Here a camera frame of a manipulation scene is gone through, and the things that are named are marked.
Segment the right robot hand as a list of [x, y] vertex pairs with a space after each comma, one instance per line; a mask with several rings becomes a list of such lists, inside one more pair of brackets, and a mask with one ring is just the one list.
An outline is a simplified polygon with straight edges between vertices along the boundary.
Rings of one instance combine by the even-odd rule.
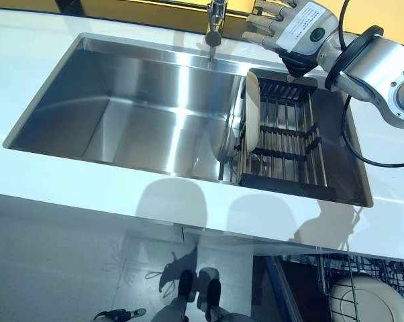
[[329, 9], [314, 1], [256, 1], [254, 6], [268, 15], [249, 15], [246, 21], [257, 31], [244, 32], [243, 39], [277, 53], [293, 77], [317, 67], [323, 42], [339, 25]]

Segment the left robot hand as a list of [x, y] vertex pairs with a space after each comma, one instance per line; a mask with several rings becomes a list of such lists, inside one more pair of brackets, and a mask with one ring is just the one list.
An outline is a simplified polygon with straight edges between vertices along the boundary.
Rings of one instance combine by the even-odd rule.
[[114, 321], [114, 322], [128, 322], [132, 319], [142, 317], [146, 314], [146, 309], [139, 308], [133, 311], [125, 309], [114, 309], [111, 311], [101, 311], [97, 313], [92, 321]]

